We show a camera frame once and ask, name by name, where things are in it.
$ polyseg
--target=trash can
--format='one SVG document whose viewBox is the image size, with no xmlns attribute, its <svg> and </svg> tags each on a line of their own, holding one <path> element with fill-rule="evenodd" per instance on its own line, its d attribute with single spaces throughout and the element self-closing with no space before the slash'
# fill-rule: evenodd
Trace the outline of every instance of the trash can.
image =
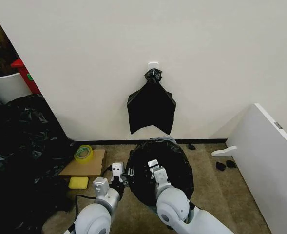
<svg viewBox="0 0 287 234">
<path fill-rule="evenodd" d="M 14 61 L 11 64 L 11 67 L 17 68 L 18 72 L 20 72 L 23 80 L 25 81 L 25 83 L 30 88 L 33 94 L 40 94 L 39 88 L 37 87 L 36 83 L 33 81 L 30 73 L 28 72 L 28 70 L 26 69 L 26 67 L 24 66 L 24 63 L 22 62 L 20 58 Z"/>
</svg>

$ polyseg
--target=small black object on floor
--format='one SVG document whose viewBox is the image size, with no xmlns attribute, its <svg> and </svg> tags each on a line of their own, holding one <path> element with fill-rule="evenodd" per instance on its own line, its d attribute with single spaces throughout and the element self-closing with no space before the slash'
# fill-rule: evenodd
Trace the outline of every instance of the small black object on floor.
<svg viewBox="0 0 287 234">
<path fill-rule="evenodd" d="M 188 149 L 189 149 L 189 150 L 195 150 L 196 148 L 195 148 L 194 145 L 188 144 Z"/>
<path fill-rule="evenodd" d="M 229 168 L 236 168 L 235 162 L 233 162 L 231 160 L 227 160 L 226 164 L 227 164 L 227 167 L 229 167 Z"/>
<path fill-rule="evenodd" d="M 216 162 L 216 168 L 223 172 L 225 170 L 226 166 L 225 166 L 225 164 L 223 164 L 221 162 Z"/>
</svg>

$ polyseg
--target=black baseboard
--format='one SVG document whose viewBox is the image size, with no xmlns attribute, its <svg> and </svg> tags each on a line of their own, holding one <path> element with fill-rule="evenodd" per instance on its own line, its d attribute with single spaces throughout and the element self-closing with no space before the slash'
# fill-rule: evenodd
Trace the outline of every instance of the black baseboard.
<svg viewBox="0 0 287 234">
<path fill-rule="evenodd" d="M 217 144 L 225 143 L 227 139 L 176 139 L 178 144 Z M 78 144 L 85 145 L 137 145 L 146 140 L 88 140 L 78 141 Z"/>
</svg>

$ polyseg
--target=carpet floor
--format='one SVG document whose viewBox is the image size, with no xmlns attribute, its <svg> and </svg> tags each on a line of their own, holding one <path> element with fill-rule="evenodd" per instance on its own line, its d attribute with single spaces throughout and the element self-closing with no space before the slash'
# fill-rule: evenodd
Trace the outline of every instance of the carpet floor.
<svg viewBox="0 0 287 234">
<path fill-rule="evenodd" d="M 226 168 L 223 172 L 215 168 L 217 161 L 226 163 L 229 158 L 213 158 L 215 150 L 225 149 L 225 144 L 195 144 L 196 150 L 180 145 L 193 169 L 194 193 L 191 201 L 198 207 L 209 211 L 235 234 L 270 234 L 258 207 L 237 168 Z M 101 145 L 94 149 L 107 151 L 106 166 L 113 162 L 127 163 L 129 151 L 135 145 Z M 109 179 L 112 173 L 107 172 Z M 71 190 L 68 196 L 76 194 L 95 196 L 92 181 L 86 190 Z M 78 198 L 79 211 L 93 201 Z M 68 213 L 59 211 L 49 218 L 43 226 L 43 234 L 63 234 L 73 223 L 75 208 Z M 130 191 L 124 190 L 123 199 L 118 204 L 110 234 L 174 234 L 157 215 L 142 204 Z"/>
</svg>

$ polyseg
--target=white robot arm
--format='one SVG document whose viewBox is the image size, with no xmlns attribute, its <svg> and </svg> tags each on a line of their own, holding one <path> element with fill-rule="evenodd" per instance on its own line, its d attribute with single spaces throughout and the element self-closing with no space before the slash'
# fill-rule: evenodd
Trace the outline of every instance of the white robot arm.
<svg viewBox="0 0 287 234">
<path fill-rule="evenodd" d="M 158 165 L 157 160 L 148 165 L 156 180 L 157 214 L 163 223 L 178 234 L 234 234 L 211 213 L 196 206 L 190 209 L 185 193 L 167 181 L 166 170 Z"/>
<path fill-rule="evenodd" d="M 113 163 L 112 170 L 111 187 L 106 178 L 95 179 L 95 202 L 81 210 L 74 225 L 64 234 L 109 234 L 111 222 L 124 191 L 124 164 Z"/>
<path fill-rule="evenodd" d="M 178 234 L 234 234 L 218 219 L 196 206 L 190 207 L 185 193 L 172 186 L 164 167 L 157 160 L 148 163 L 152 178 L 156 180 L 155 196 L 160 220 L 171 226 Z M 109 186 L 106 178 L 98 177 L 93 182 L 96 200 L 78 215 L 75 227 L 68 234 L 109 234 L 115 210 L 124 190 L 122 163 L 113 163 L 113 182 Z"/>
</svg>

